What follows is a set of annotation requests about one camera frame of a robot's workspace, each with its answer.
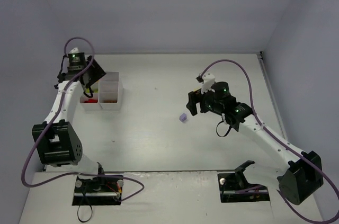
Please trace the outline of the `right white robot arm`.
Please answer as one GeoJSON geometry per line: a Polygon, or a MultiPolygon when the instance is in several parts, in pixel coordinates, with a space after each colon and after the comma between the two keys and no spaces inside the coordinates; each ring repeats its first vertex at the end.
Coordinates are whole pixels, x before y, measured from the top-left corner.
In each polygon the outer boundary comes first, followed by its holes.
{"type": "Polygon", "coordinates": [[[319,174],[320,156],[314,151],[307,153],[277,133],[269,132],[250,106],[231,95],[228,83],[211,82],[210,88],[189,92],[186,107],[191,115],[212,112],[221,116],[223,123],[255,142],[273,159],[271,167],[252,160],[237,167],[235,172],[244,182],[272,187],[294,205],[300,205],[323,185],[319,174]]]}

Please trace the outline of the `yellow curved lego brick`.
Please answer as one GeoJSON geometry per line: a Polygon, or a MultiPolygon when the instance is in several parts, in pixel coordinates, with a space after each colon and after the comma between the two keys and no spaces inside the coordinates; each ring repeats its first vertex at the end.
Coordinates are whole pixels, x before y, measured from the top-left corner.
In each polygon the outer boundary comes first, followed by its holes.
{"type": "Polygon", "coordinates": [[[89,89],[87,91],[84,91],[83,94],[88,98],[92,98],[94,96],[94,92],[90,91],[89,89]]]}

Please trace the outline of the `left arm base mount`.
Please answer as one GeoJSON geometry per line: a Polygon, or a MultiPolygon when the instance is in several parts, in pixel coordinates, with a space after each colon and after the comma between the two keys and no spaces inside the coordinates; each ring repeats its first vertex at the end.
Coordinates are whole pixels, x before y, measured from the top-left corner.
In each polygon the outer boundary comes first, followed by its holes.
{"type": "Polygon", "coordinates": [[[82,179],[76,177],[73,206],[111,206],[121,205],[123,176],[94,177],[82,179]]]}

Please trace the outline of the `small brown lego brick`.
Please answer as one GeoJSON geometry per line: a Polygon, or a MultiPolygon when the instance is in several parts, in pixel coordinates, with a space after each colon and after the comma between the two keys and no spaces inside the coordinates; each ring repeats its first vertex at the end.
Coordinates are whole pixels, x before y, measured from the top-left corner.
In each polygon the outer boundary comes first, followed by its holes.
{"type": "Polygon", "coordinates": [[[114,100],[114,99],[108,99],[108,100],[103,100],[102,103],[117,103],[118,100],[114,100]]]}

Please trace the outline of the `large red lego brick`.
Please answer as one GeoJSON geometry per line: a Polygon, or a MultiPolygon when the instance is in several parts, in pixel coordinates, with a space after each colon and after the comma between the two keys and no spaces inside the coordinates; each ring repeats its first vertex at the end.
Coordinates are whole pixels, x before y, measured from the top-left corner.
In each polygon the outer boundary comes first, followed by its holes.
{"type": "Polygon", "coordinates": [[[97,103],[98,102],[98,99],[94,99],[94,98],[90,98],[86,101],[84,101],[84,103],[97,103]]]}

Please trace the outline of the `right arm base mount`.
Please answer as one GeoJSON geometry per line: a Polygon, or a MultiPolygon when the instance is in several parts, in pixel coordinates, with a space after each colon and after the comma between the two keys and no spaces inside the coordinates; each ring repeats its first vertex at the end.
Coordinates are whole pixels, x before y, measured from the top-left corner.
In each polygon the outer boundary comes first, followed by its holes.
{"type": "Polygon", "coordinates": [[[269,202],[270,196],[267,187],[251,184],[245,178],[247,167],[255,162],[248,160],[238,166],[233,172],[217,173],[221,203],[254,203],[269,202]]]}

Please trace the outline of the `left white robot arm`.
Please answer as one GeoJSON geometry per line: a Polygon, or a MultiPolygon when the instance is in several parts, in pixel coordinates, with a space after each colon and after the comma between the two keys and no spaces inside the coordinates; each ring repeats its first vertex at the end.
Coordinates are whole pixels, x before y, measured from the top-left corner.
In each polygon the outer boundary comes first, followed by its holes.
{"type": "Polygon", "coordinates": [[[57,95],[52,109],[41,124],[32,128],[37,152],[44,165],[64,167],[84,180],[94,180],[104,173],[102,165],[83,153],[83,146],[73,128],[76,106],[87,88],[105,75],[100,65],[85,57],[77,48],[66,55],[66,73],[59,75],[57,95]]]}

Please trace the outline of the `lavender lego brick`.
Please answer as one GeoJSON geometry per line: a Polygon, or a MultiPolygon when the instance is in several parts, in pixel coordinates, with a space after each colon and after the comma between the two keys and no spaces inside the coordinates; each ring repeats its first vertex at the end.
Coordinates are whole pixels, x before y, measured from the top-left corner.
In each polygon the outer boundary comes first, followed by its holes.
{"type": "Polygon", "coordinates": [[[186,113],[182,113],[180,116],[179,116],[179,120],[182,122],[182,123],[185,123],[187,121],[188,117],[187,117],[187,114],[186,113]]]}

